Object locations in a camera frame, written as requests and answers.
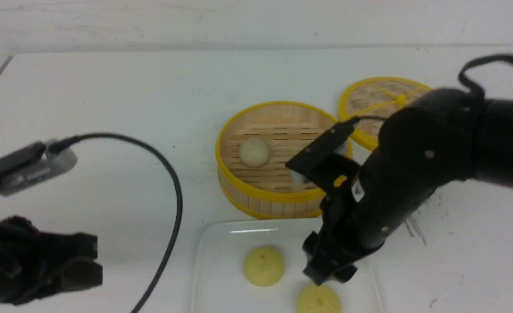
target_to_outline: bamboo steamer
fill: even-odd
[[[355,115],[389,117],[405,105],[422,97],[431,87],[400,77],[372,77],[351,85],[339,101],[339,118]],[[381,121],[364,120],[357,125],[351,138],[367,150],[378,147]]]
[[[285,163],[336,123],[332,115],[304,103],[273,101],[245,109],[227,121],[216,143],[217,173],[227,199],[240,211],[260,219],[320,215],[324,192],[298,185]],[[239,159],[240,145],[260,138],[270,159],[249,168]]]

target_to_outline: yellow bun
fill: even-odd
[[[342,313],[342,303],[332,288],[310,285],[298,296],[297,313]]]
[[[273,247],[258,247],[245,258],[245,276],[260,287],[276,284],[284,275],[282,254]]]

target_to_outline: black cable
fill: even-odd
[[[133,308],[131,313],[138,313],[143,305],[146,303],[148,298],[150,297],[151,293],[154,291],[161,274],[163,273],[163,270],[165,269],[165,265],[167,265],[167,262],[169,261],[169,257],[171,256],[171,251],[173,251],[173,247],[175,246],[175,241],[177,240],[177,235],[179,234],[179,228],[181,227],[181,218],[183,216],[183,195],[181,192],[181,185],[179,184],[179,177],[177,176],[177,173],[169,164],[167,159],[155,148],[152,146],[143,143],[142,141],[139,141],[137,139],[119,135],[117,133],[86,133],[85,135],[78,135],[69,137],[63,140],[60,140],[56,143],[53,143],[49,146],[49,152],[51,153],[59,153],[67,148],[69,148],[71,145],[74,145],[80,141],[88,140],[88,139],[98,139],[98,138],[106,138],[106,139],[115,139],[120,141],[125,141],[127,143],[137,145],[141,148],[144,148],[145,150],[149,151],[151,154],[155,155],[155,157],[163,164],[167,172],[169,172],[169,175],[171,176],[171,180],[173,180],[173,185],[175,186],[175,194],[177,196],[177,215],[175,216],[175,224],[173,226],[173,231],[171,232],[171,238],[169,239],[169,244],[167,245],[167,248],[165,249],[165,253],[163,254],[163,258],[161,259],[161,263],[158,266],[157,271],[155,272],[155,275],[153,279],[151,280],[150,284],[148,285],[146,291],[142,295],[141,299],[139,299],[137,305]]]

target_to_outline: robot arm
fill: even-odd
[[[513,64],[513,56],[473,60],[459,74],[469,93],[437,89],[386,119],[378,148],[362,166],[333,151],[360,119],[370,117],[336,124],[286,163],[327,194],[322,229],[303,247],[304,272],[314,283],[348,281],[355,261],[382,247],[436,188],[452,180],[513,188],[513,101],[485,99],[483,88],[465,75],[493,61]]]

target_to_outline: white tabletop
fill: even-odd
[[[513,47],[18,55],[0,77],[0,156],[90,131],[126,133],[160,149],[181,179],[185,213],[144,312],[188,312],[201,233],[211,223],[249,219],[227,202],[216,179],[214,144],[230,116],[271,100],[335,114],[342,91],[359,79],[457,85],[466,61],[505,51]],[[491,65],[473,74],[489,96],[513,97],[513,70]],[[105,282],[21,313],[130,311],[171,234],[173,188],[151,155],[102,140],[74,150],[79,164],[71,173],[1,199],[0,216],[22,214],[42,230],[98,234]],[[362,161],[364,151],[356,150]],[[400,227],[370,258],[386,312],[513,311],[513,190],[452,183],[414,218],[417,230]],[[0,313],[13,310],[0,306]]]

